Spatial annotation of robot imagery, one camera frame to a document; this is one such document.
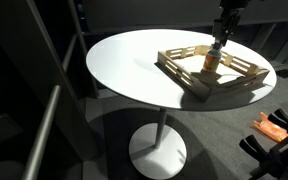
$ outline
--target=table pedestal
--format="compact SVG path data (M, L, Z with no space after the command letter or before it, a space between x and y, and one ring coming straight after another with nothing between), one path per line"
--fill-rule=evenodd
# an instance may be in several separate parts
M129 153L135 168L151 179L168 179L183 168L186 147L182 137L165 125L166 110L161 109L159 123L147 124L132 136Z

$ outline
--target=orange object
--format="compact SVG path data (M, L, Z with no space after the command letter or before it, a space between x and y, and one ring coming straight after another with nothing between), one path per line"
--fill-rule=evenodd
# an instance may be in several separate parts
M263 112L260 113L260 117L262 119L261 122L254 121L253 124L254 126L269 136L270 138L274 139L277 142L281 142L283 139L285 139L288 134L287 131L278 125L272 123L267 119L267 115L264 114Z

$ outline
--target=floor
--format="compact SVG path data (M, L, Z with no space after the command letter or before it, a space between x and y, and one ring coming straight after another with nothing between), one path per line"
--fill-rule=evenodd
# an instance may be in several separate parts
M288 65L272 61L275 70ZM259 113L270 114L278 108L288 112L288 78L277 76L275 89L264 99L246 107L217 112L187 112L170 110L166 124L181 134L187 148L186 163L171 180L248 179L258 166L240 147L241 139L253 134L259 143L270 149L276 143L252 126ZM87 99L86 117L96 134L99 149L106 157L101 165L103 179L148 179L132 165L128 143L142 125L156 122L158 108L135 102L104 90L105 98ZM274 179L265 175L262 180Z

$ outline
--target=wooden tray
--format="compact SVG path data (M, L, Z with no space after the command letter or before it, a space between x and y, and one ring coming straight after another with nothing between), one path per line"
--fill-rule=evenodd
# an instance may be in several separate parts
M201 100L262 84L268 69L222 51L216 73L201 71L210 46L199 45L158 52L158 63Z

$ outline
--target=table top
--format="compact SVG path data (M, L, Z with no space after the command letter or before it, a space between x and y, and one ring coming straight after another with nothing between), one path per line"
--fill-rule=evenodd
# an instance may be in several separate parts
M86 57L90 73L112 91L143 103L171 109L216 111L242 107L268 95L276 84L270 63L258 53L228 41L223 51L270 70L263 86L203 102L170 79L158 66L158 51L210 45L211 35L182 30L140 30L121 33L95 44Z

